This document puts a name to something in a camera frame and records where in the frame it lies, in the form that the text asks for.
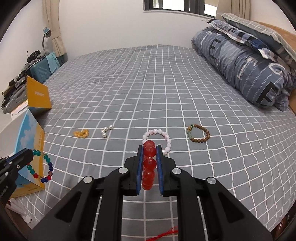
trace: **gray checkered bedsheet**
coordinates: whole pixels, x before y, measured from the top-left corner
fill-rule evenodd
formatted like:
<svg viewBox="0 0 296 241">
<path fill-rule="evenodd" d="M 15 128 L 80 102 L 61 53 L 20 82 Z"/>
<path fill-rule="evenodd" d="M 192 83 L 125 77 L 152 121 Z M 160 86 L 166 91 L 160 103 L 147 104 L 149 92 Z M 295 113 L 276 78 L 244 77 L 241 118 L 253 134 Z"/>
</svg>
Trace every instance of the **gray checkered bedsheet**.
<svg viewBox="0 0 296 241">
<path fill-rule="evenodd" d="M 65 63 L 46 85 L 52 110 L 38 121 L 53 179 L 45 191 L 19 198 L 36 221 L 84 176 L 103 177 L 122 166 L 153 128 L 170 135 L 169 157 L 177 166 L 198 178 L 216 177 L 268 230 L 295 201 L 295 115 L 248 103 L 193 49 L 154 45 L 91 53 Z M 205 126 L 211 139 L 188 140 L 192 123 Z M 114 129 L 104 139 L 100 131 L 110 124 Z M 89 137 L 74 137 L 82 128 Z M 203 136 L 196 128 L 192 133 Z M 166 144 L 161 135 L 149 139 Z M 176 199 L 160 196 L 157 179 L 150 191 L 124 198 L 123 240 L 143 240 L 176 225 Z"/>
</svg>

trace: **beige curtain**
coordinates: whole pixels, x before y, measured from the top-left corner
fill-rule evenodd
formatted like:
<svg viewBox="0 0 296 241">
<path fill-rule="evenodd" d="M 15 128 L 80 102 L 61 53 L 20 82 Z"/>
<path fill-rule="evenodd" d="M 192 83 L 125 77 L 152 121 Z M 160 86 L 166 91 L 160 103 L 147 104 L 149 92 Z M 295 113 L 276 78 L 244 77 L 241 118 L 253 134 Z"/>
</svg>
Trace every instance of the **beige curtain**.
<svg viewBox="0 0 296 241">
<path fill-rule="evenodd" d="M 57 57 L 66 53 L 59 29 L 59 0 L 43 0 L 43 16 L 52 33 L 52 45 Z"/>
<path fill-rule="evenodd" d="M 219 0 L 217 13 L 229 12 L 234 15 L 249 20 L 250 19 L 250 0 Z M 223 20 L 223 18 L 217 14 L 216 19 Z"/>
</svg>

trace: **window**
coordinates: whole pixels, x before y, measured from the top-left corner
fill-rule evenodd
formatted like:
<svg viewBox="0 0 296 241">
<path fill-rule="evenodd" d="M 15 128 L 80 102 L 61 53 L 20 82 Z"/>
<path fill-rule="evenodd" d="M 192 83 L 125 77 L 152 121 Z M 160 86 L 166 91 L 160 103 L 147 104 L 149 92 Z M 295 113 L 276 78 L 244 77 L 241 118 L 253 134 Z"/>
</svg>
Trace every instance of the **window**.
<svg viewBox="0 0 296 241">
<path fill-rule="evenodd" d="M 174 10 L 215 17 L 219 0 L 144 0 L 145 10 Z"/>
</svg>

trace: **metal screw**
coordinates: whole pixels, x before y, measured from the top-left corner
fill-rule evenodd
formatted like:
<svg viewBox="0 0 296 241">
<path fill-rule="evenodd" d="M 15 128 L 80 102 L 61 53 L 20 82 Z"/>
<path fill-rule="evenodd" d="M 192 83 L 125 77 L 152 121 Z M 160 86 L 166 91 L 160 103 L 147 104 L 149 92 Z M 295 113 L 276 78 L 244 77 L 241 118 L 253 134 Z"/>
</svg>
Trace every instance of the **metal screw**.
<svg viewBox="0 0 296 241">
<path fill-rule="evenodd" d="M 172 170 L 172 173 L 173 173 L 173 174 L 180 174 L 180 173 L 181 173 L 181 169 L 180 169 L 180 168 L 174 168 L 174 169 Z"/>
<path fill-rule="evenodd" d="M 91 183 L 91 182 L 92 182 L 92 177 L 87 176 L 87 177 L 85 177 L 85 178 L 83 179 L 83 181 L 84 181 L 85 183 Z"/>
<path fill-rule="evenodd" d="M 127 169 L 126 167 L 121 167 L 121 168 L 118 169 L 118 171 L 119 171 L 119 173 L 121 173 L 121 174 L 125 174 L 125 173 L 128 172 L 128 169 Z"/>
<path fill-rule="evenodd" d="M 213 177 L 209 177 L 209 178 L 207 179 L 207 181 L 208 181 L 209 184 L 215 184 L 215 183 L 216 183 L 216 179 L 213 178 Z"/>
</svg>

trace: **blue lamp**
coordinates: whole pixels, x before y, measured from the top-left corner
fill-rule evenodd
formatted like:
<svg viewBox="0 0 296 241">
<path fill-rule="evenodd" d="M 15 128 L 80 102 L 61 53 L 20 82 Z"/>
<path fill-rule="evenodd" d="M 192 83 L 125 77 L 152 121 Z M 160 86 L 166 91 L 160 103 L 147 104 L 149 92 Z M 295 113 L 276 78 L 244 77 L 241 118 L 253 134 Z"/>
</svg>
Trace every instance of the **blue lamp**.
<svg viewBox="0 0 296 241">
<path fill-rule="evenodd" d="M 45 38 L 45 37 L 46 37 L 46 38 L 50 37 L 50 36 L 52 35 L 52 33 L 51 33 L 51 31 L 50 31 L 50 28 L 44 28 L 44 29 L 43 29 L 43 32 L 44 32 L 44 35 L 43 35 L 43 39 L 42 39 L 42 49 L 45 50 L 45 49 L 44 49 L 44 38 Z"/>
</svg>

